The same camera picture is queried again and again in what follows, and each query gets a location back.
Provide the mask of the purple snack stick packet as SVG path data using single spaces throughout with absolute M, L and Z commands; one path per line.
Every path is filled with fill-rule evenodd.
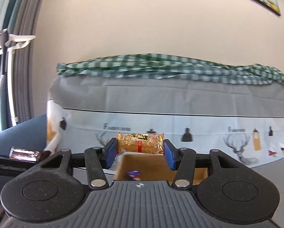
M 129 181 L 140 181 L 141 180 L 140 171 L 137 170 L 127 171 L 126 179 Z

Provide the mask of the cardboard box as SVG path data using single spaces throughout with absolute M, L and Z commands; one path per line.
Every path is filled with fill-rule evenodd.
M 172 183 L 177 171 L 169 168 L 162 154 L 124 153 L 117 165 L 114 179 L 128 181 L 129 171 L 138 171 L 141 181 Z

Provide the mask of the green checkered cloth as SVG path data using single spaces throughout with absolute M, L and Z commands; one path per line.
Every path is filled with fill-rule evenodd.
M 105 78 L 185 79 L 223 84 L 284 85 L 284 74 L 261 64 L 225 65 L 212 61 L 165 54 L 132 54 L 59 63 L 59 76 L 87 75 Z

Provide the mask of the deer print sofa cover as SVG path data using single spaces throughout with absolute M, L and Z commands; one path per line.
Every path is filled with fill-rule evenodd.
M 256 167 L 284 158 L 284 85 L 182 79 L 58 77 L 47 101 L 47 146 L 102 147 L 118 134 L 163 134 L 176 147 L 220 149 Z

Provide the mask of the white floor lamp stand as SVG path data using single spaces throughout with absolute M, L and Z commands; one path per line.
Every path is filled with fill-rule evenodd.
M 13 127 L 18 123 L 18 118 L 15 113 L 13 94 L 13 54 L 16 50 L 27 47 L 35 38 L 35 35 L 11 34 L 7 28 L 0 31 L 0 55 L 3 58 L 3 71 L 0 76 L 0 100 L 2 92 L 1 89 L 3 84 L 6 83 L 10 119 Z

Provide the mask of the grey sofa seat cushion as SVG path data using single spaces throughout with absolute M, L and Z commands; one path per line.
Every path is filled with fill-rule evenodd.
M 117 166 L 122 156 L 117 157 L 112 165 L 112 170 L 104 169 L 105 176 L 109 185 L 112 183 Z M 280 227 L 284 227 L 284 158 L 273 163 L 252 168 L 255 172 L 270 180 L 279 190 L 280 202 L 279 206 L 273 216 L 273 221 Z M 82 184 L 87 184 L 87 176 L 84 168 L 75 168 L 73 176 Z

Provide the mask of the black chocolate bar packet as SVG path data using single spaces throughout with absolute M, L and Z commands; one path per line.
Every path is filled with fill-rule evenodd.
M 11 147 L 9 158 L 19 161 L 41 162 L 50 156 L 50 151 L 27 150 Z

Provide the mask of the small golden red snack packet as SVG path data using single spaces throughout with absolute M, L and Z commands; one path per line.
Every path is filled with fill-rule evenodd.
M 164 153 L 164 136 L 164 133 L 118 133 L 118 152 L 162 154 Z

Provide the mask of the grey curtain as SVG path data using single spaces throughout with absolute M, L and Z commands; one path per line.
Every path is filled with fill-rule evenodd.
M 9 31 L 15 35 L 35 35 L 39 10 L 43 0 L 16 0 L 9 22 Z M 12 54 L 12 98 L 17 124 L 32 118 L 32 58 L 33 43 Z

